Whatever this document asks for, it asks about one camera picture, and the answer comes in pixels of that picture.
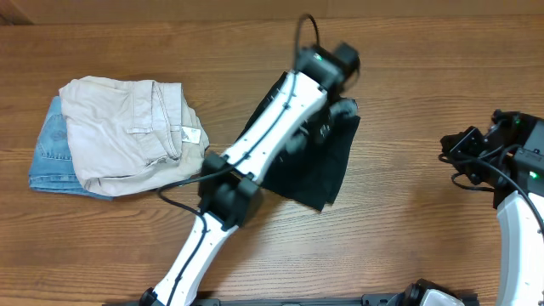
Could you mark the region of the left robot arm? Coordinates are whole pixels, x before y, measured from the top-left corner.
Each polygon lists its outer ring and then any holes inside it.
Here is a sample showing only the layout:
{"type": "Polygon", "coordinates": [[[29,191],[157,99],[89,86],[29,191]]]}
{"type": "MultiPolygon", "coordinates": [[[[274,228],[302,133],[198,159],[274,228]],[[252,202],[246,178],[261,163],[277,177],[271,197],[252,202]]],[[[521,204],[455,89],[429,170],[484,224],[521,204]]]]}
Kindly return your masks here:
{"type": "Polygon", "coordinates": [[[202,163],[195,222],[164,278],[147,289],[141,305],[190,305],[222,245],[248,221],[263,200],[260,185],[286,143],[307,122],[324,133],[330,109],[347,80],[360,71],[358,52],[340,43],[333,52],[319,44],[297,50],[294,67],[271,88],[253,124],[221,155],[202,163]]]}

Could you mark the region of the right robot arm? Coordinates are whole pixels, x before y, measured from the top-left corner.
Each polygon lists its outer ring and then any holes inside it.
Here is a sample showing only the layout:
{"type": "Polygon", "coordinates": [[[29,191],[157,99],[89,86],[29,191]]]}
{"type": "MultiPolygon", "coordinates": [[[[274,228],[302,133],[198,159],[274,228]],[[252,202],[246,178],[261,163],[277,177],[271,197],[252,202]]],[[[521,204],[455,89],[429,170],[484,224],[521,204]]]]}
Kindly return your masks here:
{"type": "Polygon", "coordinates": [[[493,193],[501,231],[499,305],[543,303],[543,120],[496,110],[487,133],[445,135],[439,159],[493,193]]]}

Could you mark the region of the black cloth garment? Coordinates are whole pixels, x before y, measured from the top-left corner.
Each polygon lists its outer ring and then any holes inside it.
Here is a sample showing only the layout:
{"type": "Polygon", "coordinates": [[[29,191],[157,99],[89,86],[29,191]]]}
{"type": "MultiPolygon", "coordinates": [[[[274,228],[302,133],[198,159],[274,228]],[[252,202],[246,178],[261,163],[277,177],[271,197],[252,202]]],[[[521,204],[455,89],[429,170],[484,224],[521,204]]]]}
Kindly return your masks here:
{"type": "Polygon", "coordinates": [[[360,123],[357,111],[354,99],[337,100],[331,108],[331,129],[321,144],[310,138],[309,125],[301,127],[276,157],[261,187],[318,211],[333,204],[360,123]]]}

